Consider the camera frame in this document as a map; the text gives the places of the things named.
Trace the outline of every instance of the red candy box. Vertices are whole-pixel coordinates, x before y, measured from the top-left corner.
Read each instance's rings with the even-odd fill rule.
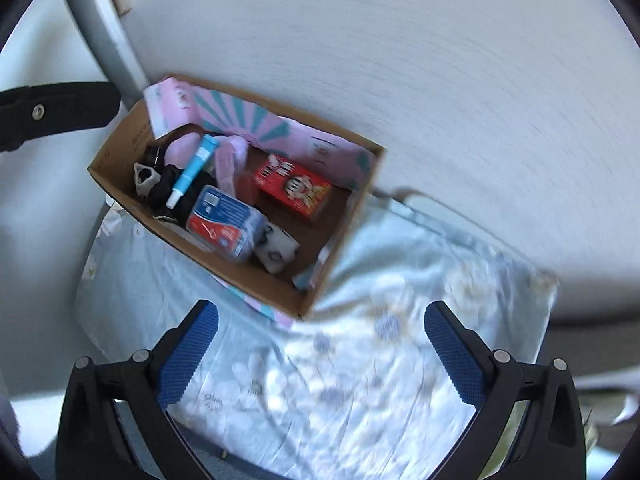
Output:
[[[261,191],[308,220],[322,210],[332,188],[328,180],[273,153],[254,176]]]

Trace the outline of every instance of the metal rivet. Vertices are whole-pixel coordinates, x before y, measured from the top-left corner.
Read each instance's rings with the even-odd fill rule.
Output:
[[[495,357],[495,360],[498,361],[499,363],[508,363],[509,361],[511,361],[511,356],[509,355],[509,352],[504,350],[496,350],[494,352],[494,357]]]
[[[554,368],[556,368],[557,370],[560,370],[561,372],[565,371],[566,370],[565,360],[559,357],[556,357],[554,359]]]
[[[35,107],[33,108],[33,112],[31,112],[31,117],[33,118],[34,121],[39,121],[41,118],[43,118],[44,106],[35,105]]]
[[[87,356],[79,357],[76,359],[76,368],[81,370],[82,368],[87,368],[89,365],[89,358]]]
[[[137,363],[143,363],[149,359],[149,350],[141,349],[133,352],[131,358]]]

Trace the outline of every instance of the blue tube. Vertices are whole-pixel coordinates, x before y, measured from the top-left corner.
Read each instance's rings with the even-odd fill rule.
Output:
[[[178,203],[178,200],[184,196],[189,189],[189,186],[196,178],[198,172],[203,168],[205,163],[209,160],[209,157],[216,150],[219,142],[209,134],[205,134],[200,141],[200,145],[195,154],[191,157],[191,160],[187,164],[187,167],[182,170],[180,178],[176,181],[174,188],[172,189],[169,200],[166,201],[166,206],[169,209],[173,209]]]

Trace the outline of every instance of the cardboard box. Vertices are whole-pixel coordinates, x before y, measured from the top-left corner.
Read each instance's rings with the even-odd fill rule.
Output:
[[[260,263],[255,262],[253,259],[246,264],[233,264],[215,253],[204,251],[177,233],[172,227],[154,219],[151,211],[136,196],[133,184],[133,164],[142,159],[145,147],[148,144],[167,145],[171,140],[186,131],[199,130],[197,126],[184,126],[167,136],[161,137],[159,140],[155,140],[151,131],[145,102],[139,101],[110,135],[88,168],[89,173],[100,187],[153,234],[159,236],[222,280],[240,288],[257,300],[273,305],[290,316],[303,317],[322,291],[322,286],[329,270],[342,246],[346,229],[353,221],[354,216],[357,215],[366,194],[369,192],[382,160],[384,149],[375,142],[313,114],[252,92],[182,75],[175,75],[174,77],[254,102],[282,117],[288,117],[318,130],[343,137],[375,155],[376,162],[371,168],[368,180],[364,185],[360,186],[359,190],[353,192],[356,194],[351,202],[353,206],[347,208],[347,200],[351,192],[346,189],[335,188],[331,194],[330,202],[313,224],[305,222],[304,219],[281,208],[270,200],[260,200],[257,204],[258,208],[267,215],[269,220],[283,228],[300,243],[296,261],[277,276],[269,274]],[[252,148],[248,169],[254,170],[258,168],[265,158],[266,154],[264,152]],[[333,239],[335,243],[318,274],[316,287],[313,290],[300,292],[294,287],[291,277],[317,261],[318,254],[330,239]]]

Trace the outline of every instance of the wall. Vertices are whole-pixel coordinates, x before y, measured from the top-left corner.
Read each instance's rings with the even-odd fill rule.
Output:
[[[129,0],[143,68],[290,102],[558,272],[558,319],[640,304],[640,53],[608,0]]]
[[[34,0],[0,52],[0,91],[76,80],[104,75],[65,1]],[[104,204],[86,167],[108,131],[46,137],[0,153],[0,369],[27,454],[55,436],[75,359],[99,357],[71,306]]]

